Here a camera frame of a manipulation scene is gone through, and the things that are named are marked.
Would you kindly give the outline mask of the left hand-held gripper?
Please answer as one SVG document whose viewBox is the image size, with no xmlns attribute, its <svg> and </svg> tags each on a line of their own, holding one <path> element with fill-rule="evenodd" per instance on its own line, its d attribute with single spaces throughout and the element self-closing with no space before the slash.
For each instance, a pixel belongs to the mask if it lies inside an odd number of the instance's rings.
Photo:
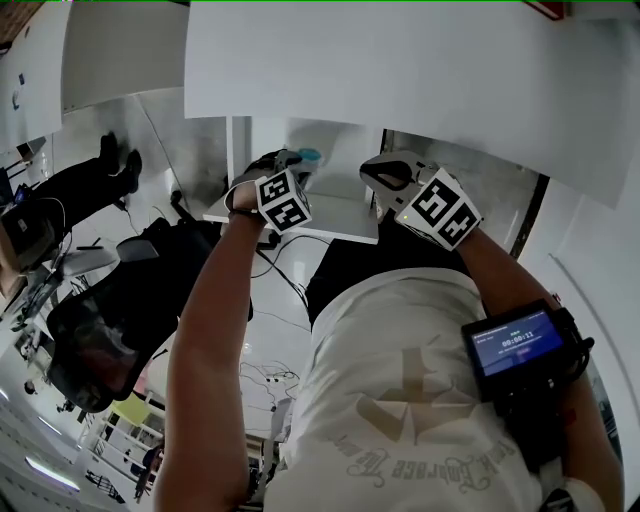
<svg viewBox="0 0 640 512">
<path fill-rule="evenodd" d="M 285 234 L 312 220 L 302 188 L 307 187 L 314 172 L 292 172 L 292 166 L 301 161 L 299 153 L 282 149 L 277 153 L 275 174 L 256 182 L 259 213 L 278 234 Z"/>
</svg>

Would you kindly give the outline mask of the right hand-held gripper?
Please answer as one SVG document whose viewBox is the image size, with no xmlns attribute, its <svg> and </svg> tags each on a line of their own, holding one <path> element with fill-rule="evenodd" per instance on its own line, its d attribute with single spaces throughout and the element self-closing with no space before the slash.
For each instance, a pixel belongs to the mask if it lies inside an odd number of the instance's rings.
<svg viewBox="0 0 640 512">
<path fill-rule="evenodd" d="M 417 173 L 425 168 L 425 160 L 415 152 L 387 152 L 362 164 L 360 178 L 383 205 L 393 205 L 400 192 L 400 180 L 374 166 L 390 165 Z M 483 217 L 464 192 L 459 181 L 445 168 L 421 186 L 395 217 L 409 231 L 445 250 L 454 250 L 483 221 Z"/>
</svg>

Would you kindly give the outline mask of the clear plastic packet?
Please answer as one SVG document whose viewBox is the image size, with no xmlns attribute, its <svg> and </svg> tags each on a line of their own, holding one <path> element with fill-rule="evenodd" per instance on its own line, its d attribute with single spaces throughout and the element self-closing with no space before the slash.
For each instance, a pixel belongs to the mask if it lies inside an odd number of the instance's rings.
<svg viewBox="0 0 640 512">
<path fill-rule="evenodd" d="M 296 169 L 299 172 L 315 173 L 324 165 L 324 155 L 315 148 L 301 147 L 297 150 L 301 158 Z"/>
</svg>

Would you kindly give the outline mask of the white desk drawer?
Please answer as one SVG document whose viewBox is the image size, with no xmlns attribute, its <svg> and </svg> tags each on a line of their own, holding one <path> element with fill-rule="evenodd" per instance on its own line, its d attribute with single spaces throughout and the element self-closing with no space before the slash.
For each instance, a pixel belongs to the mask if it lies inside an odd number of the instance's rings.
<svg viewBox="0 0 640 512">
<path fill-rule="evenodd" d="M 305 193 L 312 220 L 299 234 L 374 244 L 378 239 L 372 191 L 359 177 L 361 164 L 378 155 L 384 130 L 348 123 L 300 119 L 228 116 L 227 181 L 241 176 L 260 156 L 282 148 L 315 148 L 324 165 Z"/>
</svg>

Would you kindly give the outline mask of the person's left forearm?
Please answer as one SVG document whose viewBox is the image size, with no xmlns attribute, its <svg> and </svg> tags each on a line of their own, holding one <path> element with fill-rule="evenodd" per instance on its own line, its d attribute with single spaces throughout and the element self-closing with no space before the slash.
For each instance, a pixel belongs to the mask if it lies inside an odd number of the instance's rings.
<svg viewBox="0 0 640 512">
<path fill-rule="evenodd" d="M 231 217 L 180 317 L 168 365 L 154 512 L 232 512 L 247 500 L 239 364 L 263 228 L 256 216 Z"/>
</svg>

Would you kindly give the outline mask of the person's right forearm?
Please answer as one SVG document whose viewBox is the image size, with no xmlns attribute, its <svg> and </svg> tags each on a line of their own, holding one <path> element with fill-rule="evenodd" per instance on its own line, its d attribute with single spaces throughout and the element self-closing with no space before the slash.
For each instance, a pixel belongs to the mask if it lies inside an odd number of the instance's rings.
<svg viewBox="0 0 640 512">
<path fill-rule="evenodd" d="M 560 308 L 548 291 L 482 230 L 474 229 L 457 247 L 487 311 L 506 313 L 536 300 Z M 587 375 L 570 383 L 556 400 L 566 444 L 564 475 L 587 484 L 607 512 L 624 512 L 624 474 L 612 449 Z"/>
</svg>

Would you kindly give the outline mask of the black forearm screen device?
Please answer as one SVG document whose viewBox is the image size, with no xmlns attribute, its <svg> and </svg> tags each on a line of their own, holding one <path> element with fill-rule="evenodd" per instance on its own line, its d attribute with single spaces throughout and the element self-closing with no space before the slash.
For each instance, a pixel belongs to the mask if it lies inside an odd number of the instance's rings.
<svg viewBox="0 0 640 512">
<path fill-rule="evenodd" d="M 494 406 L 528 469 L 561 458 L 557 402 L 586 370 L 595 341 L 581 335 L 565 308 L 543 300 L 461 328 L 484 402 Z"/>
</svg>

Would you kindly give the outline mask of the person's left hand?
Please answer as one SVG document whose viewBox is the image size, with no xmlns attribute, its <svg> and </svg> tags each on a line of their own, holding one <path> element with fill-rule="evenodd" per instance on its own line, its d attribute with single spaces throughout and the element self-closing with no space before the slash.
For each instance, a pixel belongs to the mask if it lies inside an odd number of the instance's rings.
<svg viewBox="0 0 640 512">
<path fill-rule="evenodd" d="M 234 179 L 224 198 L 229 214 L 243 212 L 248 215 L 257 215 L 259 213 L 256 182 L 275 174 L 277 156 L 278 151 L 262 155 L 253 161 L 241 176 Z"/>
</svg>

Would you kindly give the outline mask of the person's black trousers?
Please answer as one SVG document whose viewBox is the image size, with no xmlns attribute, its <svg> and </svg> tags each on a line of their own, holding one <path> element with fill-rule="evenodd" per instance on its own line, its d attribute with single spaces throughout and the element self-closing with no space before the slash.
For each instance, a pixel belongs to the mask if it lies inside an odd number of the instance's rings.
<svg viewBox="0 0 640 512">
<path fill-rule="evenodd" d="M 341 293 L 378 274 L 410 268 L 442 268 L 470 275 L 458 253 L 416 236 L 390 215 L 378 225 L 378 234 L 375 245 L 342 239 L 331 241 L 306 288 L 310 322 Z"/>
</svg>

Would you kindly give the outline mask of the person's white printed shirt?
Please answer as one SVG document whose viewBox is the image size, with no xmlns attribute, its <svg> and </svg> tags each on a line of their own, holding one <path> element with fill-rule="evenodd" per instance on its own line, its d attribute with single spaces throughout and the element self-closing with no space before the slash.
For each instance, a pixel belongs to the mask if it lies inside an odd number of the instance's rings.
<svg viewBox="0 0 640 512">
<path fill-rule="evenodd" d="M 264 512 L 538 512 L 540 484 L 464 347 L 483 315 L 473 281 L 448 269 L 383 273 L 334 299 Z"/>
</svg>

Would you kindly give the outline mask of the black office chair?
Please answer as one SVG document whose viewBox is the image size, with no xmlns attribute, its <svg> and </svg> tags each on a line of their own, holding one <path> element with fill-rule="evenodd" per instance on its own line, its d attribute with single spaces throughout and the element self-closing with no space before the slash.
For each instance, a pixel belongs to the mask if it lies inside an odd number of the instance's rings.
<svg viewBox="0 0 640 512">
<path fill-rule="evenodd" d="M 116 268 L 47 318 L 55 344 L 50 383 L 87 413 L 127 399 L 178 329 L 220 238 L 220 227 L 185 216 L 175 225 L 158 218 L 119 243 Z"/>
</svg>

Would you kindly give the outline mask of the white side desk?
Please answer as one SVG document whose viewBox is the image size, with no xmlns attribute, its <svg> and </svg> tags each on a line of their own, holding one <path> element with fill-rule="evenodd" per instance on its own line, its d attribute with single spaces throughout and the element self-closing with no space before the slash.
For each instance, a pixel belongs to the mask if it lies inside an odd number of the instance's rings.
<svg viewBox="0 0 640 512">
<path fill-rule="evenodd" d="M 173 2 L 44 3 L 0 58 L 0 152 L 57 132 L 68 112 L 183 86 L 188 18 Z"/>
</svg>

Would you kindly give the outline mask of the yellow-green stool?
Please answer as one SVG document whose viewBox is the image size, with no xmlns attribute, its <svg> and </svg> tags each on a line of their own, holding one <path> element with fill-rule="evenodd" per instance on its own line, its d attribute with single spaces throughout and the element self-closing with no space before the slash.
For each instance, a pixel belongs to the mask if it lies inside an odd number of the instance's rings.
<svg viewBox="0 0 640 512">
<path fill-rule="evenodd" d="M 150 414 L 150 409 L 144 399 L 135 393 L 123 401 L 113 401 L 111 410 L 133 426 L 140 426 Z"/>
</svg>

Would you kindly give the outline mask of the white metal rack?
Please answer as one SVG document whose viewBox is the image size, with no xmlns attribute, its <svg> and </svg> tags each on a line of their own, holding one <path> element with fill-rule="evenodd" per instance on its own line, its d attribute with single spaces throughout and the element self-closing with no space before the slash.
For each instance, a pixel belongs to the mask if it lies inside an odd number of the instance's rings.
<svg viewBox="0 0 640 512">
<path fill-rule="evenodd" d="M 87 476 L 132 510 L 150 507 L 157 471 L 144 459 L 165 433 L 164 407 L 150 396 L 144 400 L 150 414 L 140 426 L 128 423 L 111 406 L 99 413 L 78 414 L 82 426 L 78 447 L 89 452 Z"/>
</svg>

